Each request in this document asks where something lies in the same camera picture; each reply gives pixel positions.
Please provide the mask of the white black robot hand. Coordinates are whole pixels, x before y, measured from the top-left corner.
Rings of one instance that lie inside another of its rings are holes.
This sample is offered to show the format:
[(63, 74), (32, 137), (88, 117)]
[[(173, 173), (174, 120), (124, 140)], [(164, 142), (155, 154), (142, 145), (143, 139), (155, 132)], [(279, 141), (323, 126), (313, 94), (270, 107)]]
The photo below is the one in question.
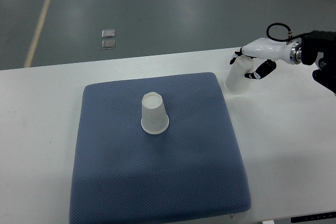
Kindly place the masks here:
[(276, 61), (283, 60), (292, 65), (301, 63), (301, 43), (298, 41), (279, 42), (269, 38), (259, 38), (234, 52), (230, 64), (242, 56), (248, 59), (264, 59), (265, 61), (253, 72), (244, 74), (248, 79), (262, 79), (276, 69)]

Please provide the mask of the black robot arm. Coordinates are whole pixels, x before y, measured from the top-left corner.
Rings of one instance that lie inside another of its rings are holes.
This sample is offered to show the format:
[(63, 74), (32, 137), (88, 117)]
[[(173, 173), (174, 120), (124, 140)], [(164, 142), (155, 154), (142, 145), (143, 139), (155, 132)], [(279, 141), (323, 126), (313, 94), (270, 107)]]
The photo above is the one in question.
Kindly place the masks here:
[(314, 81), (335, 93), (335, 32), (314, 30), (301, 38), (301, 62), (317, 65)]

